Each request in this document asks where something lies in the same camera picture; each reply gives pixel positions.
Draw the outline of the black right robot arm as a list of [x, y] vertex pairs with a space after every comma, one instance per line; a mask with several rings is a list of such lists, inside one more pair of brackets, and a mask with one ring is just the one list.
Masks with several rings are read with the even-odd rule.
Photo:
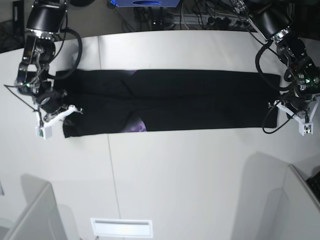
[[[36, 105], [38, 128], [49, 128], [55, 122], [74, 112], [81, 113], [74, 105], [65, 105], [65, 90], [57, 91], [52, 81], [68, 78], [78, 67], [83, 43], [80, 35], [67, 26], [68, 1], [35, 0], [27, 20], [27, 35], [17, 77], [13, 87], [24, 96], [30, 96]], [[50, 75], [50, 64], [57, 58], [56, 34], [71, 34], [77, 39], [78, 54], [72, 68], [63, 75]]]

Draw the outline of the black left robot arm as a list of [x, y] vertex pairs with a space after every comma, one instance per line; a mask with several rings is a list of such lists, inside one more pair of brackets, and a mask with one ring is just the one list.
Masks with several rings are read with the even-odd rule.
[[[306, 46], [293, 30], [293, 19], [288, 15], [284, 3], [279, 0], [232, 0], [235, 14], [257, 30], [265, 40], [255, 57], [255, 67], [260, 77], [273, 90], [285, 92], [282, 103], [290, 109], [309, 115], [309, 105], [320, 94], [320, 68], [308, 55]], [[275, 44], [275, 54], [286, 66], [283, 76], [288, 86], [271, 82], [261, 68], [262, 54]]]

